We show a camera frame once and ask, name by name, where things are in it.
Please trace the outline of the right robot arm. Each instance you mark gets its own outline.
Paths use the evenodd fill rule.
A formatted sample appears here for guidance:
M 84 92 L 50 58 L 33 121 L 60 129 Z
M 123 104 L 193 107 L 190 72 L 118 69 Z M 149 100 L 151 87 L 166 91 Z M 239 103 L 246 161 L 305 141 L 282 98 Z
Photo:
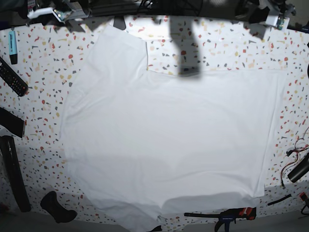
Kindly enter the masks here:
M 28 12 L 29 23 L 55 21 L 65 24 L 68 20 L 88 18 L 91 9 L 88 0 L 37 0 Z

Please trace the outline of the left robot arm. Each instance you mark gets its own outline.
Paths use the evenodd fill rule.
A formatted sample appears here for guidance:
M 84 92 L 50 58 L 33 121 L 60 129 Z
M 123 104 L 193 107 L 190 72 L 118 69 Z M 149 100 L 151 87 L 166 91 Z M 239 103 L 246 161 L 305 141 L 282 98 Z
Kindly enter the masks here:
M 295 16 L 295 6 L 285 0 L 240 0 L 235 8 L 236 18 L 247 18 L 249 24 L 261 24 L 286 30 L 289 16 Z

